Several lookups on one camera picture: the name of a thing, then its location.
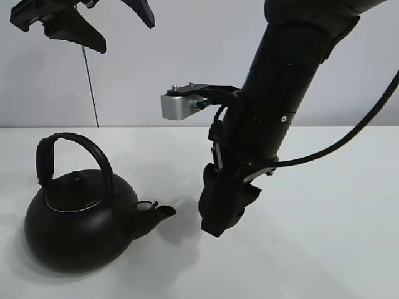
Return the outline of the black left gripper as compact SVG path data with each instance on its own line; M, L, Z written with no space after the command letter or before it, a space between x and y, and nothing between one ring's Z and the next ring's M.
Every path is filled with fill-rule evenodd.
M10 12L10 23L24 32L40 21L44 34L55 40L64 40L88 47L99 53L106 53L107 45L103 35L90 25L76 10L82 3L93 8L93 1L79 0L23 0Z

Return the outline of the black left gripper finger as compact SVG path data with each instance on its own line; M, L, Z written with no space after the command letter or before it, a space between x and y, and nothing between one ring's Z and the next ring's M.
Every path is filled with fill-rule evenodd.
M137 14L148 28L155 27L155 16L147 0L122 0L122 2Z

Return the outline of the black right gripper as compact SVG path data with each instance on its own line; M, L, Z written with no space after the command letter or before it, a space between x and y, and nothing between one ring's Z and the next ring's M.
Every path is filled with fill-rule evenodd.
M222 104L208 139L213 162L203 172L199 199L201 229L218 238L234 227L261 189L249 184L277 166L277 112L274 109Z

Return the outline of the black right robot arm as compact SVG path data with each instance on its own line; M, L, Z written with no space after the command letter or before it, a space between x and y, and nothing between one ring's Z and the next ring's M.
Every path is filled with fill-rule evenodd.
M319 65L360 19L356 1L266 1L266 31L246 81L209 132L215 162L204 171L201 228L234 226L266 173Z

